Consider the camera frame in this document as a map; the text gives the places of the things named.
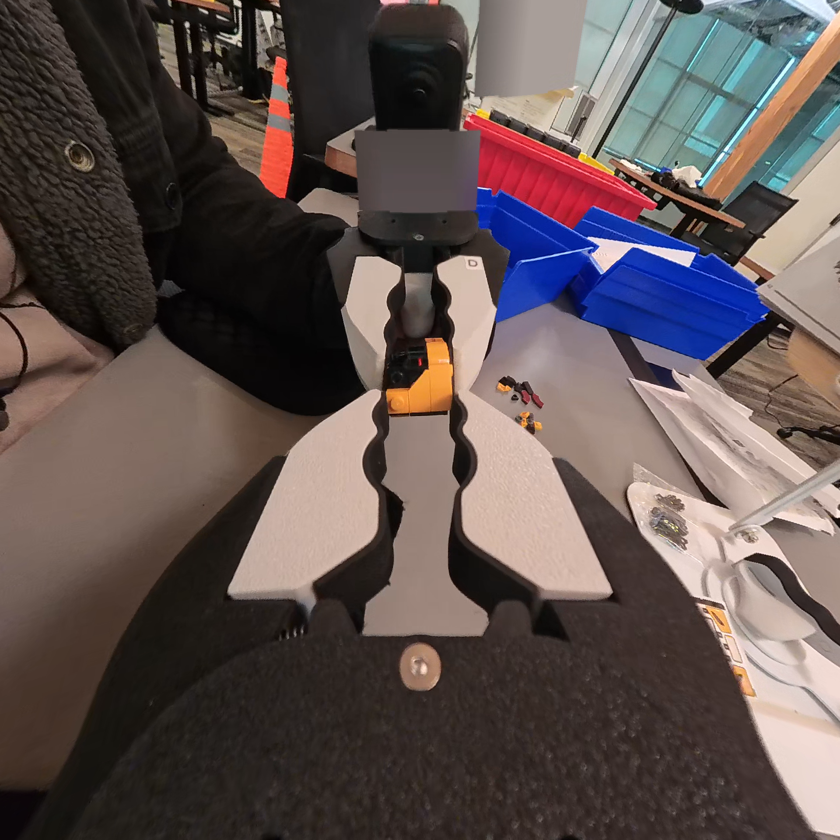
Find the white booklet stand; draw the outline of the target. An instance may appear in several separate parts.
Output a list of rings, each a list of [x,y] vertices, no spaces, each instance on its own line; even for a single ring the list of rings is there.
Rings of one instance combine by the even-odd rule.
[[[727,608],[757,693],[742,695],[752,728],[811,828],[837,838],[838,621],[802,586],[766,530],[735,528],[737,517],[729,511],[677,490],[639,465],[634,478],[626,500],[639,531],[694,602],[703,598]],[[648,526],[658,492],[685,503],[687,552]]]

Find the dark fleece jacket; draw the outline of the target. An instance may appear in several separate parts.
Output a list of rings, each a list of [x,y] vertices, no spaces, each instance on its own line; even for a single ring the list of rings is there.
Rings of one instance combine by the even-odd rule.
[[[59,320],[122,350],[154,324],[144,236],[182,199],[144,2],[2,2],[2,223]]]

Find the orange traffic cone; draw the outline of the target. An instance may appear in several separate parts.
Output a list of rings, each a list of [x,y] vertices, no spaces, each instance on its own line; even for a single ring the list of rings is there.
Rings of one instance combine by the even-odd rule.
[[[274,195],[286,197],[293,162],[287,60],[275,59],[259,179]]]

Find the pile of dark lego pieces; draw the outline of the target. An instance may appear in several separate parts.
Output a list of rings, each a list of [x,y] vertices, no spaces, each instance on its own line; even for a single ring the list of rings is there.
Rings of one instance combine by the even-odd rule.
[[[689,524],[683,513],[685,503],[677,495],[666,492],[654,494],[654,505],[648,514],[647,523],[651,530],[675,549],[687,552]]]

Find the row of black parts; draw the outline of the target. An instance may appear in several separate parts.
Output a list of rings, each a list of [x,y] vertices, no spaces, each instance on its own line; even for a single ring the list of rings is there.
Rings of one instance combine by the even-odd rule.
[[[541,144],[549,146],[550,148],[567,154],[575,159],[581,158],[581,149],[574,143],[556,136],[549,131],[539,129],[529,123],[525,123],[519,119],[508,116],[507,114],[492,109],[488,112],[487,118],[489,121],[500,125],[514,133],[520,134],[523,137],[535,140]]]

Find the person's left forearm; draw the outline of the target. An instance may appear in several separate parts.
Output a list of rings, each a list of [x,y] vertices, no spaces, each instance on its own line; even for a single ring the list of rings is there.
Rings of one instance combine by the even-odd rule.
[[[348,225],[268,191],[211,137],[174,155],[181,221],[143,237],[158,322],[176,347],[283,411],[334,413],[364,393],[327,259]]]

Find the white instruction sheets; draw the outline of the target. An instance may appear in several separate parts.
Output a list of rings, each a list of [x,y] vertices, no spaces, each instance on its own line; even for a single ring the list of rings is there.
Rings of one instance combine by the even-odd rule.
[[[816,470],[751,419],[752,411],[693,374],[676,388],[630,384],[700,482],[738,517],[812,478]]]

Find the wooden background table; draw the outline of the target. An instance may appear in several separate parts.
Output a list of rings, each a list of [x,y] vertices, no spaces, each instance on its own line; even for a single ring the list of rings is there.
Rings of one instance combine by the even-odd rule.
[[[628,164],[611,159],[608,166],[614,169],[616,176],[620,176],[625,182],[637,189],[643,195],[654,200],[655,209],[663,209],[667,201],[682,208],[683,218],[672,229],[671,234],[681,237],[695,224],[720,223],[729,229],[744,229],[745,224],[740,219],[725,213],[724,211],[698,202],[687,195],[683,195],[667,187],[657,184],[643,173],[636,172]]]

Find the orange black lego car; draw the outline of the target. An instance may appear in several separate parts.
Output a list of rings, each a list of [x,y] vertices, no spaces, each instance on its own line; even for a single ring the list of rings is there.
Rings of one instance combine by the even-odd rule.
[[[454,366],[441,338],[402,342],[385,365],[385,399],[392,416],[447,413],[453,399]]]

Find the yellow black printed sheet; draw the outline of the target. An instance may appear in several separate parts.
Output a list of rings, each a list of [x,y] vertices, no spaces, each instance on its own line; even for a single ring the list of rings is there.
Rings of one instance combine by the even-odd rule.
[[[755,698],[756,690],[747,668],[747,658],[734,633],[734,623],[725,605],[705,598],[695,599],[696,607],[715,635],[728,666],[745,697]]]

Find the blue plastic bin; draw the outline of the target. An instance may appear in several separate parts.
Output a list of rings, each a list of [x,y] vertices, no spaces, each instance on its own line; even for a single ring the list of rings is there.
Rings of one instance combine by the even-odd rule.
[[[592,207],[574,231],[699,253],[686,267],[633,249],[605,272],[590,255],[568,286],[585,321],[704,361],[770,311],[756,284],[727,262],[650,227]]]
[[[497,322],[555,301],[590,261],[595,244],[504,192],[480,187],[479,226],[509,251]]]

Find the black floor lamp pole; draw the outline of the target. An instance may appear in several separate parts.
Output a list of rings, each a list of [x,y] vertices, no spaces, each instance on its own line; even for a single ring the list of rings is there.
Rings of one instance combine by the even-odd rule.
[[[652,14],[649,21],[651,38],[648,41],[639,39],[635,45],[633,57],[617,83],[615,96],[607,103],[605,119],[599,127],[596,142],[591,147],[590,154],[594,159],[597,159],[602,152],[606,141],[640,84],[645,71],[653,61],[671,25],[678,18],[698,15],[703,11],[705,3],[702,1],[660,1],[658,5],[666,10],[665,15],[658,22],[655,14]]]

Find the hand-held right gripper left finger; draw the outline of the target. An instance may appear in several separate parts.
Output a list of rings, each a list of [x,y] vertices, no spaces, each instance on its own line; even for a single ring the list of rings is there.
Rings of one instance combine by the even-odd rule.
[[[372,390],[291,448],[228,585],[231,599],[293,601],[306,614],[335,600],[358,612],[386,588],[388,417],[384,394]]]

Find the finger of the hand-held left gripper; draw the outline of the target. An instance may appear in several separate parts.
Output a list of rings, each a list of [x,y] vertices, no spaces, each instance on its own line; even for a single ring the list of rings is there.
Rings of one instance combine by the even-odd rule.
[[[471,388],[484,363],[497,307],[479,256],[455,256],[439,264],[437,281],[446,292],[444,314],[453,329],[449,343],[454,394],[460,395]]]
[[[342,307],[355,370],[366,390],[381,390],[389,337],[403,305],[403,270],[380,256],[356,257]]]

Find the black office chair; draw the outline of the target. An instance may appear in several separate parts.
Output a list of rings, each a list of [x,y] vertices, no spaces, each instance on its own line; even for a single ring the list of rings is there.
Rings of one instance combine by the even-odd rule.
[[[281,1],[293,118],[287,196],[352,192],[354,178],[326,165],[328,143],[374,115],[369,36],[379,1]]]

